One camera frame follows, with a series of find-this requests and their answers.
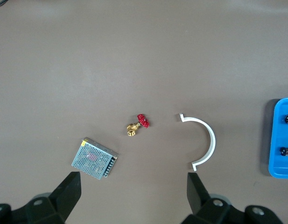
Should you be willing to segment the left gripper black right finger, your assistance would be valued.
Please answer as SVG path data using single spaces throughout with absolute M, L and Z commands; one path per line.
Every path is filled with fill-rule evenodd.
M 226 200 L 211 197 L 197 173 L 188 173 L 187 199 L 192 210 L 183 224 L 281 224 L 270 209 L 249 205 L 239 211 Z

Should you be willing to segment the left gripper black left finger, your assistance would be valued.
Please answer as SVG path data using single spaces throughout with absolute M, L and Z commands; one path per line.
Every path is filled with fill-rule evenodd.
M 0 224 L 64 224 L 80 197 L 80 172 L 70 172 L 53 192 L 36 195 L 16 210 L 0 203 Z

